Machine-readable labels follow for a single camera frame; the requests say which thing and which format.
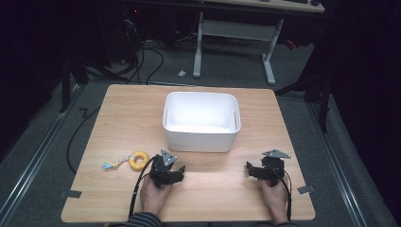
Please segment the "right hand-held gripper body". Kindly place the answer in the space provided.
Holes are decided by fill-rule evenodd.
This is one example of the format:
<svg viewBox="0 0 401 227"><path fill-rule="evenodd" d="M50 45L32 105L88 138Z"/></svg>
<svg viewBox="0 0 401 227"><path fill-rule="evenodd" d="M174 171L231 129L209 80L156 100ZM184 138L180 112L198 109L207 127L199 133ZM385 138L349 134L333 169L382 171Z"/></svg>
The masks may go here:
<svg viewBox="0 0 401 227"><path fill-rule="evenodd" d="M260 179L268 180L271 186L276 186L285 174L285 159L291 156L279 149L273 149L263 152L264 157L261 159L262 175Z"/></svg>

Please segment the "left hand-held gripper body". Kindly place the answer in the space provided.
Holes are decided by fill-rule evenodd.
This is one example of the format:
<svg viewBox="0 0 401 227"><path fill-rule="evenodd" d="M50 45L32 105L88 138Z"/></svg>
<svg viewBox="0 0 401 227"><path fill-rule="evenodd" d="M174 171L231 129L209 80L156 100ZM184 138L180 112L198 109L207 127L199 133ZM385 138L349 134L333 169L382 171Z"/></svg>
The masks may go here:
<svg viewBox="0 0 401 227"><path fill-rule="evenodd" d="M176 156L164 149L154 157L149 175L156 187L161 188L163 185L177 182L177 174L170 171L176 160Z"/></svg>

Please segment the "yellow ring toy with rope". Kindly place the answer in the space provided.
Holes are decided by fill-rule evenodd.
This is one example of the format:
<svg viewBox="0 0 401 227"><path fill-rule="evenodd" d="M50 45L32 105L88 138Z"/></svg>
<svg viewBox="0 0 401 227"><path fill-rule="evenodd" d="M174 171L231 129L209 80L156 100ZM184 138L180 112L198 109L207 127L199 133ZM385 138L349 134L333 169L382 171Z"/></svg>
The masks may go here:
<svg viewBox="0 0 401 227"><path fill-rule="evenodd" d="M141 171L148 163L149 157L144 151L134 153L113 162L104 162L101 167L103 170L117 169L123 163L128 163L133 171Z"/></svg>

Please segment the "white plastic bin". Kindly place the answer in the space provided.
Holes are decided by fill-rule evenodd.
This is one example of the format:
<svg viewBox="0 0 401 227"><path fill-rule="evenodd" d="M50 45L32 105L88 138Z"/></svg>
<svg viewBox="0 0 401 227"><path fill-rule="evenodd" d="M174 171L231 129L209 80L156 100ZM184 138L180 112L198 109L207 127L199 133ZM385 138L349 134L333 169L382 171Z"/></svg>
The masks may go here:
<svg viewBox="0 0 401 227"><path fill-rule="evenodd" d="M237 99L224 93L172 92L166 97L163 127L171 150L227 152L241 129Z"/></svg>

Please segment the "person's left hand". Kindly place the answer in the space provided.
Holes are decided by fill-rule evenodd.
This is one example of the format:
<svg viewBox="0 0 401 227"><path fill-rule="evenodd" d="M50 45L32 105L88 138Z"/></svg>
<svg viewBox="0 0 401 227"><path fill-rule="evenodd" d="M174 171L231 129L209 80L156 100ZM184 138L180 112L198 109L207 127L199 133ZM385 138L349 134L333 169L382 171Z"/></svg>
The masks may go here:
<svg viewBox="0 0 401 227"><path fill-rule="evenodd" d="M142 211L158 215L164 207L171 189L171 184L159 188L151 178L146 177L140 192Z"/></svg>

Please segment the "person's right hand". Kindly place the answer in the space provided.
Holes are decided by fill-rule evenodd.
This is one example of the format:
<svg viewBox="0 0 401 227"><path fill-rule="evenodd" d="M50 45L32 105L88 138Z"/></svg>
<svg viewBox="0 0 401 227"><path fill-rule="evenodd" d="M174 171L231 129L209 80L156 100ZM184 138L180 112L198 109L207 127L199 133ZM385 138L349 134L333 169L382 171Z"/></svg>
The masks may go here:
<svg viewBox="0 0 401 227"><path fill-rule="evenodd" d="M286 189L287 178L275 186L270 185L268 180L260 180L264 203L270 212L272 221L275 224L288 221L287 202L288 192Z"/></svg>

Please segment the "black metal stand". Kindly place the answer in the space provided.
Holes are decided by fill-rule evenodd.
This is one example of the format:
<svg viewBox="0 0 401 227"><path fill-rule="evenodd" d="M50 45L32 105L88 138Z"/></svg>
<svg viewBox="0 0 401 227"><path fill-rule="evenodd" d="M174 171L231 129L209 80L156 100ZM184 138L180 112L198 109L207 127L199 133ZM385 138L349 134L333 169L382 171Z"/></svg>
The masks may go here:
<svg viewBox="0 0 401 227"><path fill-rule="evenodd" d="M67 110L71 102L71 78L78 85L86 85L89 78L86 74L85 61L76 54L67 54L62 62L61 72L61 113Z"/></svg>
<svg viewBox="0 0 401 227"><path fill-rule="evenodd" d="M317 102L320 104L318 111L319 126L324 133L327 133L326 121L329 111L329 97L332 76L330 74L317 74L311 77L305 77L282 88L274 93L282 96L291 91L305 91L304 100L306 102Z"/></svg>

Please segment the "white-legged desk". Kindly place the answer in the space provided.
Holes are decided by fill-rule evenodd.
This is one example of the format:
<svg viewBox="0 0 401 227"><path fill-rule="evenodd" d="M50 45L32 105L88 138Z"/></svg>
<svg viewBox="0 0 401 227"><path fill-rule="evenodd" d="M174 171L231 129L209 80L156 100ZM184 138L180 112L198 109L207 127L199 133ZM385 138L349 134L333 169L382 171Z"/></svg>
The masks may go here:
<svg viewBox="0 0 401 227"><path fill-rule="evenodd" d="M322 0L200 0L200 4L202 6L214 4L250 9L271 9L274 12L301 12L306 15L320 14L325 11ZM268 84L275 84L270 58L285 21L283 16L274 19L271 25L234 22L229 19L204 19L202 11L198 14L198 19L197 49L193 66L194 78L201 76L202 38L204 36L215 36L268 42L270 46L267 52L261 55L261 60Z"/></svg>

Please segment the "dark computer tower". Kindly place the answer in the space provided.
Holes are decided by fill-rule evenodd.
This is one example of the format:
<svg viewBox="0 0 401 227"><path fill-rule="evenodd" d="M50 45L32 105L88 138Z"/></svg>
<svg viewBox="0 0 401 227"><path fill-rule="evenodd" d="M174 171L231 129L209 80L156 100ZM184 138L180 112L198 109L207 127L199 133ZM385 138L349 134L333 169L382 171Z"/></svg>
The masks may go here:
<svg viewBox="0 0 401 227"><path fill-rule="evenodd" d="M143 25L139 8L123 6L121 8L122 27L127 41L128 56L134 61L141 44Z"/></svg>

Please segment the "metal floor rail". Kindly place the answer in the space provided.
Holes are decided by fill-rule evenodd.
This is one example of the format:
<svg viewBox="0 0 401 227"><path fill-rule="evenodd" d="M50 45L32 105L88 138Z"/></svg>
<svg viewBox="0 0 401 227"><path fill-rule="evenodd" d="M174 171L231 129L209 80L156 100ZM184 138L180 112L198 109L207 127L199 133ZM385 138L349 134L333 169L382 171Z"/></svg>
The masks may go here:
<svg viewBox="0 0 401 227"><path fill-rule="evenodd" d="M323 127L320 124L318 108L316 107L315 104L310 104L310 103L306 103L306 107L312 116L314 125L319 131L320 137L323 140L325 155L328 159L328 163L330 165L334 179L340 191L342 200L344 201L344 204L346 206L346 209L348 211L348 214L350 215L350 218L354 226L368 227L366 218L362 214L354 190L349 184L349 181L341 167L340 161L336 155L336 152L331 143L329 135L327 132L323 131Z"/></svg>
<svg viewBox="0 0 401 227"><path fill-rule="evenodd" d="M0 227L5 227L13 216L81 93L80 89L74 90L70 100L63 104L62 92L56 92L30 120L10 154L0 164Z"/></svg>

